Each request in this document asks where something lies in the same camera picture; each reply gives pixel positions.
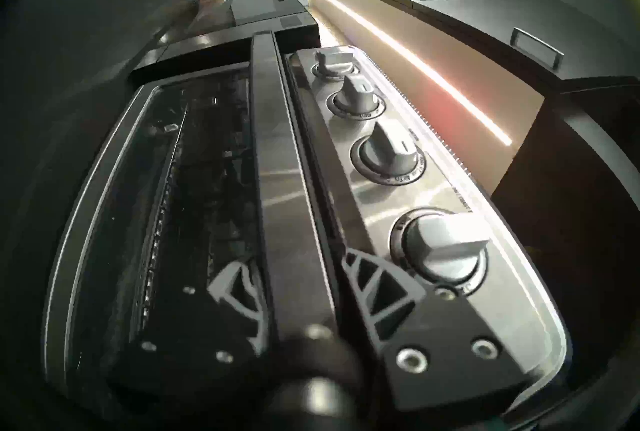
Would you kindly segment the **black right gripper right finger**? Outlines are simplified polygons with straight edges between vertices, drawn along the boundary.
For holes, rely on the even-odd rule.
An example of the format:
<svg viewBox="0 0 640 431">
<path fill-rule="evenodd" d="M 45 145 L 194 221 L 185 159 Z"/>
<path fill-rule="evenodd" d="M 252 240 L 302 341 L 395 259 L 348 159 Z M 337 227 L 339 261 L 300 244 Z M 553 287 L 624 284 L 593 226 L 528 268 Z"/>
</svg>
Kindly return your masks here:
<svg viewBox="0 0 640 431">
<path fill-rule="evenodd" d="M 347 248 L 342 268 L 400 413 L 503 413 L 531 380 L 464 297 Z"/>
</svg>

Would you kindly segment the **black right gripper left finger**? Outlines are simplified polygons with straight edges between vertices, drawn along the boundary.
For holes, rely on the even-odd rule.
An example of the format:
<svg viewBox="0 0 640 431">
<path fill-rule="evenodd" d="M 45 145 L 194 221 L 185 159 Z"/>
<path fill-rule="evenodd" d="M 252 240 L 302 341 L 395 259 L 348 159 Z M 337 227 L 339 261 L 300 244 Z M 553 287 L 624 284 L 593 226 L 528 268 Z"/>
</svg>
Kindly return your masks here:
<svg viewBox="0 0 640 431">
<path fill-rule="evenodd" d="M 254 261 L 233 260 L 212 279 L 160 275 L 142 331 L 107 381 L 124 401 L 183 397 L 261 355 L 270 316 Z"/>
</svg>

